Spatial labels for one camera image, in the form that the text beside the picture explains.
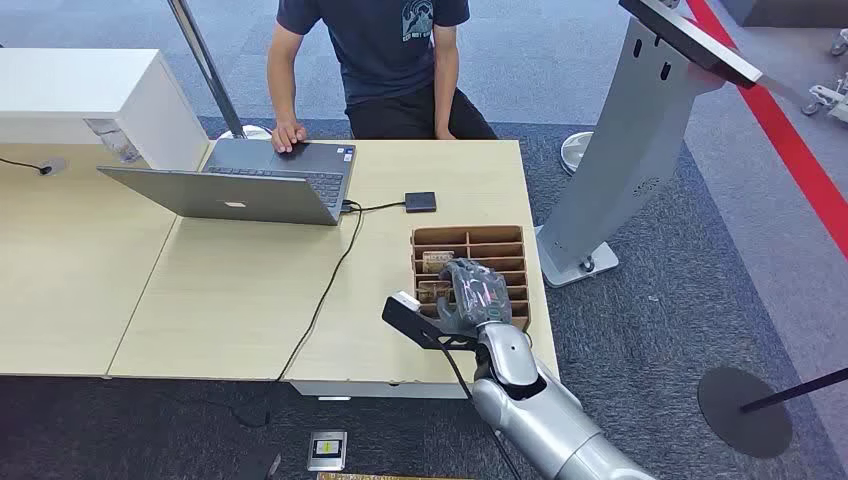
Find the person's right hand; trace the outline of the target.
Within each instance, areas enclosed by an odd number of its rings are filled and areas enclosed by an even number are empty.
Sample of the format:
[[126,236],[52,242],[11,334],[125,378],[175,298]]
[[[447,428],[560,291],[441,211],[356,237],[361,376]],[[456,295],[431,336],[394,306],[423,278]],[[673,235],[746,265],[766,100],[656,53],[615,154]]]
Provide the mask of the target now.
[[296,118],[278,119],[271,132],[271,142],[277,153],[292,153],[307,139],[306,128]]

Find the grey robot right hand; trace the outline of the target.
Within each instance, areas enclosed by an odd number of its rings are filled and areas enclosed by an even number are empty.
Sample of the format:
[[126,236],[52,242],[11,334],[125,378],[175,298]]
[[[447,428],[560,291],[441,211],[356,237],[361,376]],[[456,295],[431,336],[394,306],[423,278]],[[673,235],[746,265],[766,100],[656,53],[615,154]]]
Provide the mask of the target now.
[[512,324],[512,306],[502,274],[467,258],[449,260],[439,274],[450,281],[450,295],[436,300],[439,330],[444,335],[476,338],[478,329],[490,323]]

